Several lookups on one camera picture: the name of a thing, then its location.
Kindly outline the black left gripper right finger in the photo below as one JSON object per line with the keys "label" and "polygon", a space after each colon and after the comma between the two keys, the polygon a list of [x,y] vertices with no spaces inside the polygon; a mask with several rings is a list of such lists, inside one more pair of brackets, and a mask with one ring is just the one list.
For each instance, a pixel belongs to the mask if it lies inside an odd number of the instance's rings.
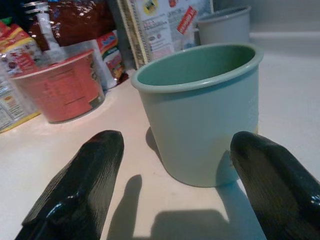
{"label": "black left gripper right finger", "polygon": [[282,145],[234,134],[230,158],[268,240],[320,238],[320,182]]}

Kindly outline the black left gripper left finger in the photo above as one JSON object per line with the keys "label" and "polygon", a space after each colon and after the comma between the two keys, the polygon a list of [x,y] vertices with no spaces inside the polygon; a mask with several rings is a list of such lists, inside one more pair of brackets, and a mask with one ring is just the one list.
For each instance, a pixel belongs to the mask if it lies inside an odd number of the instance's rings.
{"label": "black left gripper left finger", "polygon": [[120,131],[104,130],[86,141],[48,183],[16,239],[100,239],[123,154]]}

